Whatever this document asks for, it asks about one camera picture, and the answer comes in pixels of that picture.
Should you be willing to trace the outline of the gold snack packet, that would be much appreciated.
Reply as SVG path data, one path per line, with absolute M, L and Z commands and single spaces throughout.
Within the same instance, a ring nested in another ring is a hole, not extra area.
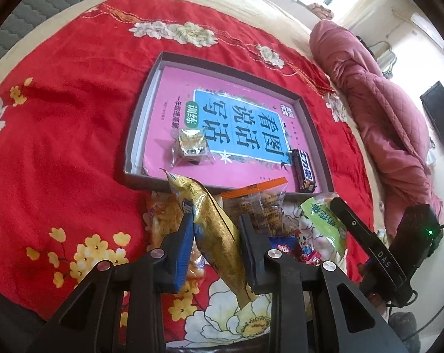
M 180 208 L 193 204 L 197 248 L 244 308 L 257 296 L 247 283 L 238 228 L 202 183 L 169 171 L 165 174 Z

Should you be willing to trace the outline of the red blue candy packet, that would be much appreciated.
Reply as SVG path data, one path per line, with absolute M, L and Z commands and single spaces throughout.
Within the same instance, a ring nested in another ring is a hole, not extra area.
M 321 254 L 315 250 L 306 232 L 297 230 L 286 236 L 270 236 L 269 240 L 273 249 L 287 253 L 301 263 L 314 266 L 321 264 Z

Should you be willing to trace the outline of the green snack packet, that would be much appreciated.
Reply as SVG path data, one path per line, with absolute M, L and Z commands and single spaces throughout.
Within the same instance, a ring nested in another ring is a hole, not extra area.
M 308 220 L 310 240 L 323 261 L 339 261 L 347 254 L 345 225 L 331 210 L 331 202 L 338 198 L 336 192 L 319 194 L 300 205 L 303 216 Z

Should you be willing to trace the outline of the pink quilted blanket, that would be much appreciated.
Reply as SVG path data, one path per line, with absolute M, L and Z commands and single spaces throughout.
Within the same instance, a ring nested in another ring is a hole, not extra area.
M 384 187 L 384 225 L 397 233 L 405 209 L 428 205 L 440 217 L 427 164 L 430 136 L 411 98 L 386 79 L 372 54 L 349 30 L 332 21 L 315 25 L 309 47 L 317 64 L 342 91 Z

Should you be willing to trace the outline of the yellow puffed snack bag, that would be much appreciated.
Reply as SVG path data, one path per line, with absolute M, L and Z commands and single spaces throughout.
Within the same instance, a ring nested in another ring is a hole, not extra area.
M 167 234 L 179 229 L 182 218 L 183 212 L 174 194 L 152 191 L 146 199 L 146 212 L 143 214 L 146 223 L 145 230 L 150 235 L 147 250 L 159 248 Z M 187 281 L 176 295 L 177 297 L 190 297 L 200 292 L 199 284 L 204 279 L 204 265 L 205 260 L 196 242 L 193 242 L 187 268 Z

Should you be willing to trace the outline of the orange-topped clear snack bag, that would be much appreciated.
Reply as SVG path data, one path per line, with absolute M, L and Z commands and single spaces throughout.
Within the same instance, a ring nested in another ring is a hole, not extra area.
M 282 204 L 287 185 L 287 179 L 282 177 L 223 192 L 223 209 L 236 225 L 242 215 L 247 215 L 256 232 L 281 235 L 284 233 Z

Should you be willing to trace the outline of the dark chocolate bar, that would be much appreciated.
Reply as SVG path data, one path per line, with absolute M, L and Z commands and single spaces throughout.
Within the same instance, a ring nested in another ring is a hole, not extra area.
M 301 149 L 293 149 L 290 154 L 297 190 L 301 193 L 314 193 L 316 179 L 308 153 Z

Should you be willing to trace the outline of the black television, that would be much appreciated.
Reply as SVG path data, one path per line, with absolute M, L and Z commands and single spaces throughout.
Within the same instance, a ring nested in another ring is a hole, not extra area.
M 420 97 L 424 111 L 444 148 L 444 86 L 437 81 Z

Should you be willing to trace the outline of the clear wrapped gold snack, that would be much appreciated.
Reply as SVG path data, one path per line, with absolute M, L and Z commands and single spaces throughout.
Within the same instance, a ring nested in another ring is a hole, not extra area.
M 179 165 L 207 165 L 215 163 L 204 132 L 199 129 L 180 128 L 172 146 L 171 168 Z

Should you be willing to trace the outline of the grey cardboard box tray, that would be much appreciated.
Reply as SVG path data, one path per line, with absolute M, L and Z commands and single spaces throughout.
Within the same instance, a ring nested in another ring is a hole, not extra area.
M 201 130 L 211 155 L 172 158 L 182 129 Z M 163 52 L 141 90 L 125 146 L 128 185 L 166 191 L 166 175 L 203 183 L 212 193 L 272 179 L 287 180 L 301 198 L 301 178 L 315 193 L 334 188 L 320 136 L 306 101 L 262 78 L 192 56 Z

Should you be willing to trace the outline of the pink Chinese workbook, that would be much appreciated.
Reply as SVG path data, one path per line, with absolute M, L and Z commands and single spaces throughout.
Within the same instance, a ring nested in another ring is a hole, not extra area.
M 287 190 L 295 192 L 290 152 L 301 149 L 309 155 L 316 192 L 326 188 L 314 129 L 301 100 L 176 66 L 163 67 L 156 79 L 144 105 L 139 163 L 143 174 L 162 179 L 171 171 L 222 188 L 284 177 Z M 202 130 L 215 163 L 171 168 L 180 128 Z

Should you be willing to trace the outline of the red floral bedspread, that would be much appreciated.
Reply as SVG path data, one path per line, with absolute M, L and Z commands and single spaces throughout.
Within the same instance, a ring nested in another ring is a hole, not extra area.
M 125 186 L 125 140 L 164 51 L 256 75 L 306 100 L 334 186 L 373 224 L 353 126 L 337 122 L 307 33 L 267 4 L 93 0 L 26 39 L 0 73 L 0 352 L 27 349 L 69 296 L 86 255 L 125 263 L 149 245 L 149 194 Z

